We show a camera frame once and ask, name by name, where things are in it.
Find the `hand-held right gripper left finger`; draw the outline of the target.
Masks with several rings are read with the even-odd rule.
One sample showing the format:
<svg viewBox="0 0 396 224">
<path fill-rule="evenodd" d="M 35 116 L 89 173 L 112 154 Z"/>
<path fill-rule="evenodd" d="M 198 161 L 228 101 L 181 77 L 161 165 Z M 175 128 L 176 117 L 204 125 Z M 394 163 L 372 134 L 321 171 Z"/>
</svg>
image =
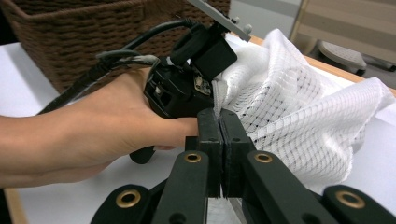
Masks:
<svg viewBox="0 0 396 224">
<path fill-rule="evenodd" d="M 211 198 L 220 196 L 222 173 L 222 136 L 219 123 L 212 108 L 197 115 L 198 135 L 186 138 L 185 149 L 204 152 L 209 158 L 207 194 Z"/>
</svg>

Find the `white mesh laundry bag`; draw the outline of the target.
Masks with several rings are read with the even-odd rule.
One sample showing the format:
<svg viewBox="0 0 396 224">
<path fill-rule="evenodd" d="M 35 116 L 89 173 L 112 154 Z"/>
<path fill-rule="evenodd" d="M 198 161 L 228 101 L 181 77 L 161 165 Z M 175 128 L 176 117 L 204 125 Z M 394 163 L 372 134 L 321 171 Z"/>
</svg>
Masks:
<svg viewBox="0 0 396 224">
<path fill-rule="evenodd" d="M 214 109 L 233 111 L 255 147 L 276 154 L 308 189 L 345 181 L 367 123 L 396 100 L 390 90 L 377 78 L 341 87 L 279 30 L 235 53 L 213 82 Z"/>
</svg>

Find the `brown woven basket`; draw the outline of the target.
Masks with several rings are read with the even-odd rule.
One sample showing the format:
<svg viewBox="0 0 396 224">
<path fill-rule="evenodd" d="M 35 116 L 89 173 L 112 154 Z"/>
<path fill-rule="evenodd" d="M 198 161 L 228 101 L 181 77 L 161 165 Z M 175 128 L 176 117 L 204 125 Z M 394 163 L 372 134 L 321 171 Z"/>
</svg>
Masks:
<svg viewBox="0 0 396 224">
<path fill-rule="evenodd" d="M 22 47 L 57 92 L 97 63 L 166 21 L 213 20 L 187 0 L 0 0 Z"/>
</svg>

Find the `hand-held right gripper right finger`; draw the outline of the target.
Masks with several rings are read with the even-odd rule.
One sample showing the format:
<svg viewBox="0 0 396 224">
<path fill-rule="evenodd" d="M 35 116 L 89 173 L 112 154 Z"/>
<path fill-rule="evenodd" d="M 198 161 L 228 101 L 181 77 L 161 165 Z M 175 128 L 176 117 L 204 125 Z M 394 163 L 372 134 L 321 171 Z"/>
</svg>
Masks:
<svg viewBox="0 0 396 224">
<path fill-rule="evenodd" d="M 243 163 L 252 150 L 252 141 L 233 111 L 223 109 L 219 125 L 223 138 L 223 196 L 240 198 L 246 182 Z"/>
</svg>

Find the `white table board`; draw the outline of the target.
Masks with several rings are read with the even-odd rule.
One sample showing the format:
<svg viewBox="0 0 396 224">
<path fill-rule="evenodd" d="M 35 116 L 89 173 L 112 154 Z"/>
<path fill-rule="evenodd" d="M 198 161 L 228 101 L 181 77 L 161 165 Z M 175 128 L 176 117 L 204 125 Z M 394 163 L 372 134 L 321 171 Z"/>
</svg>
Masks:
<svg viewBox="0 0 396 224">
<path fill-rule="evenodd" d="M 57 95 L 19 43 L 0 46 L 0 115 L 31 116 Z M 168 177 L 181 151 L 159 151 L 146 165 L 123 157 L 82 182 L 8 189 L 13 222 L 89 224 L 114 189 L 126 184 L 150 189 Z M 365 140 L 353 157 L 345 184 L 366 193 L 396 216 L 396 103 L 379 111 L 367 124 Z"/>
</svg>

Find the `grey chair base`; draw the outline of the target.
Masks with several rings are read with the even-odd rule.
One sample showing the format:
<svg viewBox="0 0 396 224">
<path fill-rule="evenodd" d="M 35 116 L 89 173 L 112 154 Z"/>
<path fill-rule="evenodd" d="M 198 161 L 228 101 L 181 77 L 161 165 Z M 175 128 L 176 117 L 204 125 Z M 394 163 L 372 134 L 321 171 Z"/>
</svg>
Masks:
<svg viewBox="0 0 396 224">
<path fill-rule="evenodd" d="M 370 62 L 377 62 L 390 72 L 396 72 L 396 64 L 378 59 L 374 56 L 360 53 L 353 49 L 347 49 L 329 42 L 319 41 L 318 50 L 329 60 L 339 63 L 345 67 L 356 70 L 357 76 L 362 76 L 366 72 L 366 59 Z"/>
</svg>

